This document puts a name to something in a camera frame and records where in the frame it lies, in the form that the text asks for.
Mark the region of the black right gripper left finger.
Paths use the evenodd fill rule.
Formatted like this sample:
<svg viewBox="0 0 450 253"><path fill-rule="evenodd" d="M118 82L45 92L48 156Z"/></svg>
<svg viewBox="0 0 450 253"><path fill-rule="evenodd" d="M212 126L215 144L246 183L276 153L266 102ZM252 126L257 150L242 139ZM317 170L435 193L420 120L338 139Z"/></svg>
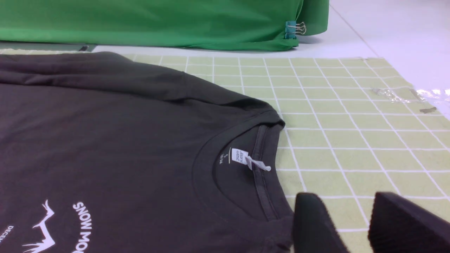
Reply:
<svg viewBox="0 0 450 253"><path fill-rule="evenodd" d="M295 200L293 242L295 253L349 252L318 195L298 193Z"/></svg>

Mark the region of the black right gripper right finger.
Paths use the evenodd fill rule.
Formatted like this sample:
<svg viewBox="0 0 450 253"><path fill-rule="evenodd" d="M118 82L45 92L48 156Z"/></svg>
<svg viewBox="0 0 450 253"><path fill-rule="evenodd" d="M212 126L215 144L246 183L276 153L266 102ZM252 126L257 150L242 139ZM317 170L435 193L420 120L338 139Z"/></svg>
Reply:
<svg viewBox="0 0 450 253"><path fill-rule="evenodd" d="M450 224L392 192L376 192L368 231L375 253L448 253Z"/></svg>

